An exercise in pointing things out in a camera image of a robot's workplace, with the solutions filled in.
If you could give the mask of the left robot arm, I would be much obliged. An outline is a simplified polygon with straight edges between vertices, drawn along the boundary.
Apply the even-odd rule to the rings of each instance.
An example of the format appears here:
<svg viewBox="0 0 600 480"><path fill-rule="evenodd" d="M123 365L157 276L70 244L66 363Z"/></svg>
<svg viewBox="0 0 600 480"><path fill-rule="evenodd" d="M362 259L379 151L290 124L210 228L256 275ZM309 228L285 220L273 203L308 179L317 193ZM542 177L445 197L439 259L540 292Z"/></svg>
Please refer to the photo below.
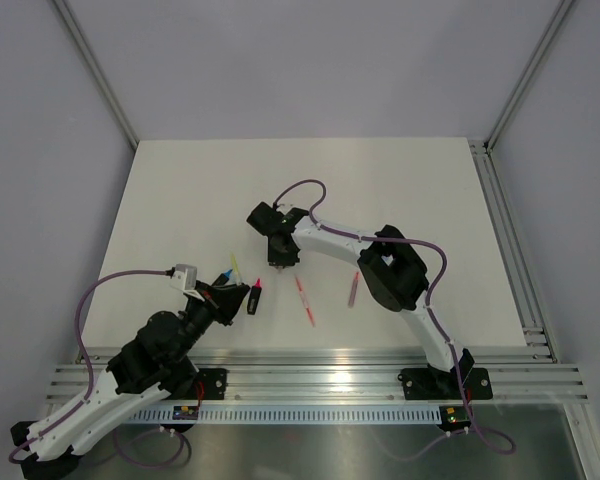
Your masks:
<svg viewBox="0 0 600 480"><path fill-rule="evenodd" d="M159 311L87 387L52 415L11 427L17 452L10 460L26 479L63 479L103 437L135 413L164 399L188 396L198 370L189 351L218 323L232 324L251 287L198 282L182 311Z"/></svg>

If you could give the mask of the yellow highlighter pen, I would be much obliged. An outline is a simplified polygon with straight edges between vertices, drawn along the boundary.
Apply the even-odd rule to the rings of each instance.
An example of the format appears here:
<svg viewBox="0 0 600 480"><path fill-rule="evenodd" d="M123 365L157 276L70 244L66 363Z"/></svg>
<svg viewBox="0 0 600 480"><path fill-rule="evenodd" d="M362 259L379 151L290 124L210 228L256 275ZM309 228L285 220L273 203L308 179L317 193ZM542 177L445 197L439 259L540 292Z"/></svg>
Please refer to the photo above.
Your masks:
<svg viewBox="0 0 600 480"><path fill-rule="evenodd" d="M239 265L236 259L236 256L233 252L230 253L230 260L231 260L231 264L232 264L232 272L235 276L235 282L236 284L243 284L243 278L239 269Z"/></svg>

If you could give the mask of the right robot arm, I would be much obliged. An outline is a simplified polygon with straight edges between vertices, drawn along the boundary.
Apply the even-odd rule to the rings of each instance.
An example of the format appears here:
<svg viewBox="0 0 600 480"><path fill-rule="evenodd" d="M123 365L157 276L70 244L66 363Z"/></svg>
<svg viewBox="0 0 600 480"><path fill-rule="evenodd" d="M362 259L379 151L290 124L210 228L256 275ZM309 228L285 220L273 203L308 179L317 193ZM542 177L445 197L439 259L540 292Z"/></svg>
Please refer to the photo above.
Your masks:
<svg viewBox="0 0 600 480"><path fill-rule="evenodd" d="M358 267L372 298L401 316L419 340L436 389L456 396L470 381L474 359L437 317L432 292L440 279L429 281L427 266L414 247L438 248L409 240L391 225L376 233L329 224L313 212L259 203L247 223L267 238L268 263L277 268L299 263L302 252L314 252Z"/></svg>

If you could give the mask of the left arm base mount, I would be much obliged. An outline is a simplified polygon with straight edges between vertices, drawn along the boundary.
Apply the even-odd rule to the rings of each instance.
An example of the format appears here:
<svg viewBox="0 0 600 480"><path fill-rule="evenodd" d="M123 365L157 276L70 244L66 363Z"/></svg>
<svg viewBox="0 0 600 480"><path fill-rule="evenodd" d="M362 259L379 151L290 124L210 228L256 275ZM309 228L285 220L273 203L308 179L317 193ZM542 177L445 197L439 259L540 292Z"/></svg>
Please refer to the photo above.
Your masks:
<svg viewBox="0 0 600 480"><path fill-rule="evenodd" d="M202 417L202 406L207 400L216 401L225 398L228 371L224 368L202 368L188 390L182 395L172 397L176 401L171 408L166 425L179 433L188 431Z"/></svg>

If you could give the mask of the thin red pen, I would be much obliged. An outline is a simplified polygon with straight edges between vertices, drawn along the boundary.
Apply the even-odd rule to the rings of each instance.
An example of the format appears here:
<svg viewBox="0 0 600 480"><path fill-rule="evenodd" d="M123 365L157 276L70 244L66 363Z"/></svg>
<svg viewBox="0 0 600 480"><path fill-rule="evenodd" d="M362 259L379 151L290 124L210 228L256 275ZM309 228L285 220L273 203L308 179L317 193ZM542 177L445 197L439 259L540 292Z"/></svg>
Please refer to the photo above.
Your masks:
<svg viewBox="0 0 600 480"><path fill-rule="evenodd" d="M309 304L308 298L306 296L306 292L304 290L303 284L297 274L294 275L294 280L295 280L296 288L298 290L298 294L301 299L303 308L307 314L308 320L309 320L312 328L315 328L315 326L316 326L315 318L314 318L311 306Z"/></svg>

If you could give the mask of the grey purple marker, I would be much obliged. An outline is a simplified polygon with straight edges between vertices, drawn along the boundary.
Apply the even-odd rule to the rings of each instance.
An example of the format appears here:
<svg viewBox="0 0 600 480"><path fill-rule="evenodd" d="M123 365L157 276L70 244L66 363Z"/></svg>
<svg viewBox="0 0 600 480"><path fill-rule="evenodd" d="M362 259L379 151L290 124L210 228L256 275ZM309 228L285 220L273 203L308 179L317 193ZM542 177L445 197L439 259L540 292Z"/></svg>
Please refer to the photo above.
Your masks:
<svg viewBox="0 0 600 480"><path fill-rule="evenodd" d="M356 271L354 273L354 277L353 277L353 280L351 283L350 293L349 293L348 302L347 302L348 308L353 308L355 306L358 285L359 285L359 278L360 278L360 272Z"/></svg>

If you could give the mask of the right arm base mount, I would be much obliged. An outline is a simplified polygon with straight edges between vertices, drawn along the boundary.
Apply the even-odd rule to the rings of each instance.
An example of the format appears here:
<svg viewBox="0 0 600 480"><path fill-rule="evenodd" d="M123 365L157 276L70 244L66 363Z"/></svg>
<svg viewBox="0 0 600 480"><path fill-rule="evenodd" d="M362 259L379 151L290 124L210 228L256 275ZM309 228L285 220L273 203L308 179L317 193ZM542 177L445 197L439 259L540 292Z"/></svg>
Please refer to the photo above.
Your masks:
<svg viewBox="0 0 600 480"><path fill-rule="evenodd" d="M472 425L460 389L464 390L466 400L492 400L494 398L488 371L484 368L471 368L461 372L462 385L459 385L456 373L439 372L429 367L404 368L397 379L400 382L404 398L408 401L452 401L451 406L441 406L439 428L444 432L454 432L470 428Z"/></svg>

